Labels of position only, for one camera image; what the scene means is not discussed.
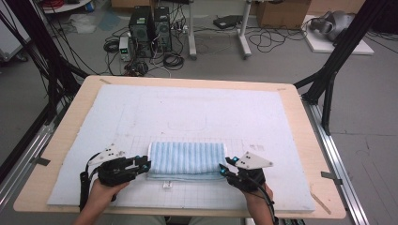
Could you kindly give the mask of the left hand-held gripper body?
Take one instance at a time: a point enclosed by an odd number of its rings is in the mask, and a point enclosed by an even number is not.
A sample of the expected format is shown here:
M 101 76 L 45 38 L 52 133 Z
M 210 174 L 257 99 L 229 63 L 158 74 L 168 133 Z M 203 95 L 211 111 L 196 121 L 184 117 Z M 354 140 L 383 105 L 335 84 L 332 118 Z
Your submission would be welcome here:
M 89 159 L 89 165 L 98 165 L 98 179 L 108 187 L 127 183 L 137 176 L 135 158 L 125 157 L 125 152 L 118 150 L 113 144 Z

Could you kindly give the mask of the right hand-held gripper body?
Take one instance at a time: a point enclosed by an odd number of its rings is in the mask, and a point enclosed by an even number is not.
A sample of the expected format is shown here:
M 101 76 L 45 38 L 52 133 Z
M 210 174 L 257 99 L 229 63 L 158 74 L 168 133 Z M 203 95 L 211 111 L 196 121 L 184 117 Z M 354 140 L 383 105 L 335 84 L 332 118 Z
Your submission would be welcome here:
M 226 178 L 227 183 L 245 192 L 254 192 L 266 183 L 263 169 L 272 167 L 273 163 L 254 153 L 246 152 L 239 157 L 237 162 L 237 172 L 232 178 Z

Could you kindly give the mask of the blue striped towel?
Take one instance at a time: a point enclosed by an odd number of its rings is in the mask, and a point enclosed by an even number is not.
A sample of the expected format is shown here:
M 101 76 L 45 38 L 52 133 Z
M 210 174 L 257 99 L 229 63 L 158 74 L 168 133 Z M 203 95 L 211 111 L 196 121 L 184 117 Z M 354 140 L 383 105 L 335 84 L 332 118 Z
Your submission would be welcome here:
M 220 164 L 226 163 L 222 142 L 153 142 L 148 154 L 148 180 L 210 182 L 222 180 Z

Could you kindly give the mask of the person's right hand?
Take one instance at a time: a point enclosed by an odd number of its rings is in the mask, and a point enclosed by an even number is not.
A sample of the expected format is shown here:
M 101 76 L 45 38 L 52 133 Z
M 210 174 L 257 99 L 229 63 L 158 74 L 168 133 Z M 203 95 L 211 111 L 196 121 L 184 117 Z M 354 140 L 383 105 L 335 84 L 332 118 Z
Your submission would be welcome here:
M 273 201 L 273 190 L 267 185 L 263 185 L 263 189 L 266 191 L 270 200 Z M 248 205 L 264 205 L 267 206 L 265 197 L 260 190 L 254 192 L 243 192 Z

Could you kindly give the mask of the person's left hand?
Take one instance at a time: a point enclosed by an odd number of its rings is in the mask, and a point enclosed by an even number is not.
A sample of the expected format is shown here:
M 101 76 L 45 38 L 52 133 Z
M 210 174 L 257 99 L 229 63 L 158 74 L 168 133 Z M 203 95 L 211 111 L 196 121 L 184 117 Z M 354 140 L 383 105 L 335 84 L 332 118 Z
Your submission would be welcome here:
M 116 195 L 123 188 L 127 187 L 130 183 L 123 183 L 114 187 L 103 185 L 99 179 L 96 179 L 91 188 L 91 192 L 86 205 L 107 207 Z

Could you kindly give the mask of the thin wooden stick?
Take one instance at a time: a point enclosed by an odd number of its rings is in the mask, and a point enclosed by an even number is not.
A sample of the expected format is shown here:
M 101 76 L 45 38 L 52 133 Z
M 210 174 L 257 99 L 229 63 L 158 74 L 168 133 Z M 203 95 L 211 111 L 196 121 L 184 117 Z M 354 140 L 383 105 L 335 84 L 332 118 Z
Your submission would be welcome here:
M 328 214 L 331 215 L 331 211 L 329 210 L 329 208 L 312 192 L 311 196 L 313 197 L 313 199 L 323 208 L 323 210 Z

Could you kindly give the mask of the white power supply unit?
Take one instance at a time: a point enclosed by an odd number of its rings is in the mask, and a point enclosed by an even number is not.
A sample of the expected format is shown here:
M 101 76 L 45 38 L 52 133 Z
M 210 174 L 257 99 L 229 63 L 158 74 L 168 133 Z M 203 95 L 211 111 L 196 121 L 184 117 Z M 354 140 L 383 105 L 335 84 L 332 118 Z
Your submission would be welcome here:
M 119 53 L 124 62 L 129 62 L 132 59 L 132 49 L 129 37 L 121 37 L 119 39 Z

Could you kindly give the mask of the black computer tower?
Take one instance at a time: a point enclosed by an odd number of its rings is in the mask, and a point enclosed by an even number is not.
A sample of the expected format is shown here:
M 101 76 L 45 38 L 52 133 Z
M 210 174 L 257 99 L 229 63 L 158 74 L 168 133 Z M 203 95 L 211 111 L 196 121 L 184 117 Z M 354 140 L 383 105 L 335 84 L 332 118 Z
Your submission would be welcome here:
M 136 6 L 133 9 L 129 29 L 136 56 L 138 58 L 150 58 L 152 56 L 150 45 L 155 37 L 150 6 Z
M 168 7 L 154 8 L 155 42 L 162 52 L 172 50 L 170 14 Z

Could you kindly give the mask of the white desk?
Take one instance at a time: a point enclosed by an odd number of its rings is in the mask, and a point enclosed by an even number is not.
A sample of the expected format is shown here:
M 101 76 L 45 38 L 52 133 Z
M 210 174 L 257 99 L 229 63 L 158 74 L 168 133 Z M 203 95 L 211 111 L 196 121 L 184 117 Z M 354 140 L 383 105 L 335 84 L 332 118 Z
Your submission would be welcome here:
M 193 19 L 193 6 L 195 0 L 188 0 L 188 9 L 189 9 L 189 28 L 188 28 L 188 43 L 189 43 L 189 56 L 192 60 L 197 59 L 197 51 L 196 51 L 196 43 L 195 43 L 195 36 L 194 36 L 194 19 Z M 252 55 L 251 49 L 249 47 L 248 41 L 245 37 L 247 23 L 249 20 L 250 10 L 252 7 L 253 0 L 244 0 L 244 9 L 243 9 L 243 16 L 242 16 L 242 24 L 240 28 L 237 30 L 237 37 L 239 43 L 241 44 L 241 48 L 243 51 L 243 58 L 247 59 Z

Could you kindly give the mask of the large cardboard box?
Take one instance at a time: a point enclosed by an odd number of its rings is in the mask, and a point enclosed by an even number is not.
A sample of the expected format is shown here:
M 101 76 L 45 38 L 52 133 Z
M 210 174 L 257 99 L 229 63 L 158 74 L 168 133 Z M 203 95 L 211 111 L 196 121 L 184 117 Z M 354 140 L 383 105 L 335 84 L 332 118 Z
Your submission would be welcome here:
M 300 29 L 312 0 L 280 0 L 260 3 L 257 22 L 260 27 Z

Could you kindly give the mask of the small cardboard box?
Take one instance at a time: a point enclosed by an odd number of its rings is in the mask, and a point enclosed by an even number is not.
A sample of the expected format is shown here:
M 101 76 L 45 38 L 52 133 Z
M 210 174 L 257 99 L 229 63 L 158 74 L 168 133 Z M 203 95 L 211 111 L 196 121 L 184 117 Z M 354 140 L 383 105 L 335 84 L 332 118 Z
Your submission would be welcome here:
M 113 8 L 134 8 L 136 6 L 150 6 L 156 5 L 156 0 L 110 0 Z

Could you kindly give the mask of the white round table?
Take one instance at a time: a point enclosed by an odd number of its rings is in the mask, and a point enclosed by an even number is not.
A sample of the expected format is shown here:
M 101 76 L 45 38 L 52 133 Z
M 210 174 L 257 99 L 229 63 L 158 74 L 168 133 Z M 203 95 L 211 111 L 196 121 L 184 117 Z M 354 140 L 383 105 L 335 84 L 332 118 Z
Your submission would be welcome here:
M 78 4 L 64 4 L 62 7 L 59 8 L 45 8 L 43 9 L 45 14 L 53 14 L 53 13 L 60 13 L 65 11 L 74 10 L 77 8 L 84 7 L 87 4 L 90 4 L 92 0 L 79 0 Z

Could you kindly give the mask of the grey helmet-shaped device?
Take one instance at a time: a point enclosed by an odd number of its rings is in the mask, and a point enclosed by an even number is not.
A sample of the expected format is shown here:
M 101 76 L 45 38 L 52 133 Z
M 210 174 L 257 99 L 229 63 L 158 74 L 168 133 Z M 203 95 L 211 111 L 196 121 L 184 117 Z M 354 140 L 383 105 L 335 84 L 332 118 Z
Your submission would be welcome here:
M 353 22 L 355 16 L 344 11 L 328 11 L 323 16 L 312 18 L 310 29 L 318 31 L 329 41 L 334 42 Z

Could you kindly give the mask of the aluminium rail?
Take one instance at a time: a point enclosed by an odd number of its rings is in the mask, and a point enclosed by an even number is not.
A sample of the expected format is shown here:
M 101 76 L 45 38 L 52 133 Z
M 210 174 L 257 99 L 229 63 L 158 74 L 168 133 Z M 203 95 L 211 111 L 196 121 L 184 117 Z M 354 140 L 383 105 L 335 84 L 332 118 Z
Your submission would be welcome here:
M 31 160 L 41 157 L 69 106 L 68 100 L 60 100 L 54 109 L 47 104 L 0 165 L 0 214 L 26 175 L 37 165 Z
M 334 173 L 343 180 L 341 185 L 336 186 L 343 202 L 344 210 L 353 225 L 370 225 L 369 220 L 360 203 L 360 199 L 351 183 L 348 172 L 339 154 L 338 148 L 321 125 L 322 112 L 317 105 L 302 100 L 307 116 L 312 124 L 315 136 L 319 142 L 321 151 L 329 167 L 329 173 Z

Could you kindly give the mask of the black frame strut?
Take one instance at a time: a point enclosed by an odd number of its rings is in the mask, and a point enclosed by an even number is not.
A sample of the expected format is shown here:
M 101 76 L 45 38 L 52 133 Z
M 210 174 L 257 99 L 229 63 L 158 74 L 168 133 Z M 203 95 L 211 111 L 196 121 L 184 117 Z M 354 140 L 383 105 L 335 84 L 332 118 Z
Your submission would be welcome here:
M 309 90 L 302 95 L 311 105 L 318 103 L 324 95 L 321 125 L 328 135 L 331 102 L 335 78 L 373 23 L 382 15 L 383 11 L 395 0 L 365 0 L 353 22 L 337 43 L 328 60 L 316 73 L 294 83 L 297 89 L 309 84 Z
M 29 0 L 0 1 L 5 1 L 38 50 L 35 52 L 32 49 L 0 10 L 0 20 L 30 55 L 40 75 L 48 81 L 46 92 L 49 99 L 45 107 L 45 118 L 46 123 L 49 124 L 57 116 L 57 106 L 60 100 L 73 98 L 79 91 L 81 86 L 75 79 L 75 75 L 85 79 L 88 74 L 61 55 L 44 22 Z

